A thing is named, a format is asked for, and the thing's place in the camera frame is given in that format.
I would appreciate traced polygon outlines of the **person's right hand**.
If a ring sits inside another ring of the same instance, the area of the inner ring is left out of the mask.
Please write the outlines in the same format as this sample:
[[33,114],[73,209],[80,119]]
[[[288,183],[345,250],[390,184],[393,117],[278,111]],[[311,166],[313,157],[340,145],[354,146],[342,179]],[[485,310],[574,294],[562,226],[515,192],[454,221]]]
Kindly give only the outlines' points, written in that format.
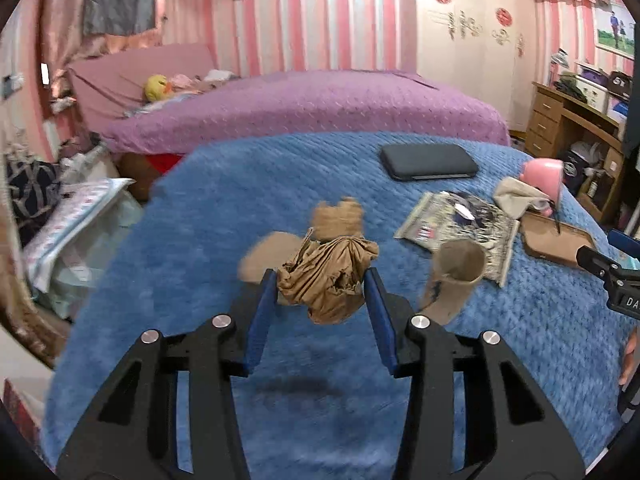
[[626,342],[626,346],[623,353],[622,370],[620,371],[620,378],[618,378],[618,384],[623,387],[630,381],[632,374],[634,374],[634,352],[636,352],[638,346],[638,328],[635,328]]

